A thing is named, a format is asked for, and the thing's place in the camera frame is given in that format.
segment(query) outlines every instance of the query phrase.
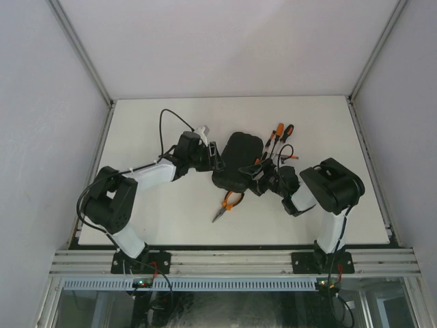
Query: white table surface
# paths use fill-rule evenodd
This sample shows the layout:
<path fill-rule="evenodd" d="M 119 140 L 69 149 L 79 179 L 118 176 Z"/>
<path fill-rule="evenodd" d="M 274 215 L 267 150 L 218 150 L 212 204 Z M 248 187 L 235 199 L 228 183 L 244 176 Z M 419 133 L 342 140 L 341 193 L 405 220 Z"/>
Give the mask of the white table surface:
<path fill-rule="evenodd" d="M 299 160 L 288 160 L 297 172 L 333 157 L 364 182 L 366 192 L 348 221 L 348 244 L 388 243 L 384 222 L 343 96 L 185 98 L 119 100 L 104 146 L 100 167 L 136 167 L 160 154 L 158 119 L 161 109 L 181 115 L 193 127 L 208 125 L 208 140 L 223 151 L 229 136 L 242 131 L 263 142 L 277 124 L 295 126 L 289 142 Z M 163 116 L 164 148 L 186 130 L 170 113 Z M 225 191 L 215 187 L 211 172 L 195 170 L 175 182 L 140 193 L 130 222 L 150 245 L 302 245 L 317 238 L 322 209 L 293 217 L 281 198 L 269 191 L 261 197 L 246 192 L 244 201 L 211 223 Z M 107 245 L 110 240 L 87 226 L 80 245 Z"/>

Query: pliers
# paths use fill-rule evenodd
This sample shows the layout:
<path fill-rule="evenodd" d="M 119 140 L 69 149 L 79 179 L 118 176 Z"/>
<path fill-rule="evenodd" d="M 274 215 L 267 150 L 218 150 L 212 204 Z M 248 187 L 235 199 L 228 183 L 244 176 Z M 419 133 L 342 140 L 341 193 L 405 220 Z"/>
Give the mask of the pliers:
<path fill-rule="evenodd" d="M 219 217 L 221 217 L 223 214 L 225 214 L 225 212 L 227 210 L 231 210 L 234 206 L 239 205 L 239 203 L 241 203 L 241 201 L 244 198 L 244 193 L 242 193 L 240 195 L 240 198 L 238 198 L 234 203 L 228 204 L 227 200 L 229 199 L 230 195 L 233 193 L 233 191 L 228 191 L 226 193 L 225 199 L 222 201 L 221 203 L 221 208 L 220 210 L 218 210 L 216 216 L 213 218 L 212 222 L 214 223 L 215 221 L 217 221 L 217 219 L 219 219 Z"/>

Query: orange screwdriver handle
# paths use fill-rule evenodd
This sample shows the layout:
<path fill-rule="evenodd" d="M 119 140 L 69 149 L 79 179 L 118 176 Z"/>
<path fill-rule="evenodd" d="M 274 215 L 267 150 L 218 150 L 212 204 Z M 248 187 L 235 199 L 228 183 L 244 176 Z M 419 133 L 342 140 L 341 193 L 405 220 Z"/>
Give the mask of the orange screwdriver handle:
<path fill-rule="evenodd" d="M 264 146 L 265 149 L 268 149 L 270 147 L 270 144 L 273 140 L 274 134 L 276 133 L 276 131 L 272 132 L 272 135 L 270 136 L 270 138 L 267 140 L 266 145 Z"/>
<path fill-rule="evenodd" d="M 284 131 L 284 135 L 281 138 L 281 143 L 285 143 L 285 141 L 287 141 L 287 138 L 292 135 L 294 130 L 294 125 L 290 124 L 289 126 L 287 126 L 286 130 Z"/>
<path fill-rule="evenodd" d="M 276 142 L 278 142 L 283 131 L 284 131 L 284 124 L 279 123 L 278 128 L 276 129 L 276 137 L 274 139 Z"/>

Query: black pad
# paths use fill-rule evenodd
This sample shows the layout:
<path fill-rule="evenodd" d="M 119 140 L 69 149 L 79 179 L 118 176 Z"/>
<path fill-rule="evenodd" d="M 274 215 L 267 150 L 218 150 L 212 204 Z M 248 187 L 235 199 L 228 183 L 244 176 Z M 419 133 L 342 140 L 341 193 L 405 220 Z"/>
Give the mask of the black pad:
<path fill-rule="evenodd" d="M 238 169 L 255 164 L 262 156 L 263 143 L 259 137 L 243 132 L 235 132 L 229 138 L 221 154 L 226 168 L 212 174 L 212 182 L 221 189 L 244 193 L 251 177 L 241 174 Z"/>

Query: black mounting bracket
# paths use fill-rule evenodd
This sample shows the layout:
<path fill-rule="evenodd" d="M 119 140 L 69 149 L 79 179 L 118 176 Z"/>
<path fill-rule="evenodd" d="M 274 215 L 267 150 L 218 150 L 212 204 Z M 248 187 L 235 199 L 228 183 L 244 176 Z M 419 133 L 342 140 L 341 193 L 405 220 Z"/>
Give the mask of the black mounting bracket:
<path fill-rule="evenodd" d="M 355 273 L 354 262 L 352 261 L 352 254 L 348 251 L 341 252 L 335 256 L 332 274 L 338 274 L 338 264 L 343 267 L 343 273 Z M 315 265 L 314 252 L 304 251 L 292 253 L 293 273 L 297 275 L 306 275 L 310 273 L 328 274 L 332 260 L 328 260 L 327 265 L 319 270 Z"/>
<path fill-rule="evenodd" d="M 138 258 L 132 260 L 122 251 L 118 251 L 114 254 L 111 265 L 111 273 L 114 275 L 123 274 L 146 274 L 151 275 L 155 273 L 155 270 L 151 267 L 142 265 L 141 263 L 148 264 L 156 268 L 164 274 L 170 273 L 171 266 L 171 254 L 166 251 L 147 251 Z"/>

